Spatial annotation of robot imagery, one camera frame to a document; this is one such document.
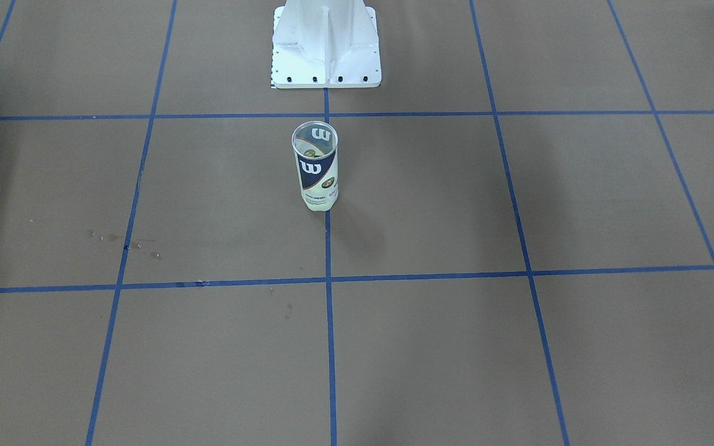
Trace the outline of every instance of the metal bracket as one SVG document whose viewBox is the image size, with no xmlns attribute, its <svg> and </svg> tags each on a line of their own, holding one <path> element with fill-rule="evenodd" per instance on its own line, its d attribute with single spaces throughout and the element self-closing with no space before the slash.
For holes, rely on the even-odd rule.
<svg viewBox="0 0 714 446">
<path fill-rule="evenodd" d="M 363 0 L 287 0 L 275 9 L 274 88 L 379 87 L 376 11 Z"/>
</svg>

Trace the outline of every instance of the tennis ball can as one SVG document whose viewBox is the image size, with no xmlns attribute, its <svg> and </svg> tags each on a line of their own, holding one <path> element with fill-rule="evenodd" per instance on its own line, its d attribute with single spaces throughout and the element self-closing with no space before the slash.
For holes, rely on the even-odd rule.
<svg viewBox="0 0 714 446">
<path fill-rule="evenodd" d="M 291 138 L 302 200 L 310 211 L 329 211 L 338 199 L 338 134 L 332 125 L 308 121 Z"/>
</svg>

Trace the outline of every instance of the wilson logo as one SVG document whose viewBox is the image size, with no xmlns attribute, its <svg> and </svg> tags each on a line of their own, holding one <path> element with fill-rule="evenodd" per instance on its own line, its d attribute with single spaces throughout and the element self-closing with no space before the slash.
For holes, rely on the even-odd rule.
<svg viewBox="0 0 714 446">
<path fill-rule="evenodd" d="M 329 141 L 329 136 L 331 135 L 331 133 L 324 129 L 313 129 L 311 133 L 313 138 L 323 139 L 323 141 Z"/>
<path fill-rule="evenodd" d="M 307 164 L 305 161 L 300 161 L 299 164 L 302 169 L 305 170 L 305 173 L 310 175 L 317 175 L 321 173 L 321 164 Z"/>
</svg>

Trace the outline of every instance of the floor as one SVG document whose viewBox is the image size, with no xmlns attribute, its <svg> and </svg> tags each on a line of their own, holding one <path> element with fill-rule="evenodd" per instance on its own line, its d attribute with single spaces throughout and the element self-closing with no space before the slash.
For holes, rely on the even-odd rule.
<svg viewBox="0 0 714 446">
<path fill-rule="evenodd" d="M 0 0 L 0 445 L 714 444 L 714 0 L 280 5 Z"/>
</svg>

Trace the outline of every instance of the white metal base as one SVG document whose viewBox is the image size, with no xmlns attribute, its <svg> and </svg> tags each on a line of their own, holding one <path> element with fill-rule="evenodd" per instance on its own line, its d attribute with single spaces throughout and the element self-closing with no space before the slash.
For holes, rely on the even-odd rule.
<svg viewBox="0 0 714 446">
<path fill-rule="evenodd" d="M 275 31 L 286 6 L 275 9 Z M 366 6 L 366 12 L 377 33 L 376 11 Z M 379 87 L 382 82 L 382 66 L 379 59 L 379 42 L 375 45 L 352 45 L 341 54 L 334 54 L 332 22 L 325 14 L 327 23 L 321 29 L 323 57 L 312 56 L 303 42 L 274 42 L 271 55 L 272 88 L 367 88 Z"/>
</svg>

